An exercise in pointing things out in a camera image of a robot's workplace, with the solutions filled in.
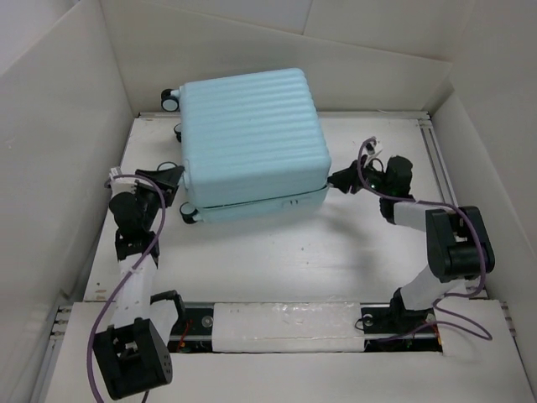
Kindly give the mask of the light blue hard suitcase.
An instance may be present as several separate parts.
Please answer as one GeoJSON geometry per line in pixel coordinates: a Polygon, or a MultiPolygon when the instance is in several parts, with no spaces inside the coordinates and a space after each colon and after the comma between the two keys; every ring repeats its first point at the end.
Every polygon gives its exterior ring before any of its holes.
{"type": "Polygon", "coordinates": [[[220,222],[326,199],[331,156],[305,73],[262,71],[164,89],[180,113],[184,222],[220,222]]]}

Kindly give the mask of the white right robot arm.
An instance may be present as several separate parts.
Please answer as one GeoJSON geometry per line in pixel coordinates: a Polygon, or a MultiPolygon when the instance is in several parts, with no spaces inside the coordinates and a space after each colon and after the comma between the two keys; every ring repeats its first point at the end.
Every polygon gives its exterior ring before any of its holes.
{"type": "Polygon", "coordinates": [[[375,324],[386,322],[400,331],[425,319],[433,303],[456,285],[490,273],[495,265],[479,208],[416,201],[410,194],[412,169],[402,156],[390,158],[381,170],[363,156],[328,178],[329,185],[345,194],[369,185],[381,195],[379,210],[387,222],[425,234],[425,268],[394,292],[387,310],[373,315],[375,324]]]}

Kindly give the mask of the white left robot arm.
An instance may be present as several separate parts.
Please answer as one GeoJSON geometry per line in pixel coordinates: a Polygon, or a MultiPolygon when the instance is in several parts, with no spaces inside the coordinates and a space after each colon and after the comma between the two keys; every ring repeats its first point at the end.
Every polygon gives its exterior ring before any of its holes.
{"type": "Polygon", "coordinates": [[[114,247],[120,281],[102,308],[113,311],[111,321],[103,331],[92,326],[86,347],[86,373],[97,402],[103,398],[96,369],[113,400],[147,395],[173,379],[168,342],[171,333],[185,327],[187,313],[176,290],[154,293],[153,283],[166,210],[183,173],[182,166],[173,164],[132,174],[118,167],[109,172],[108,209],[117,225],[114,247]]]}

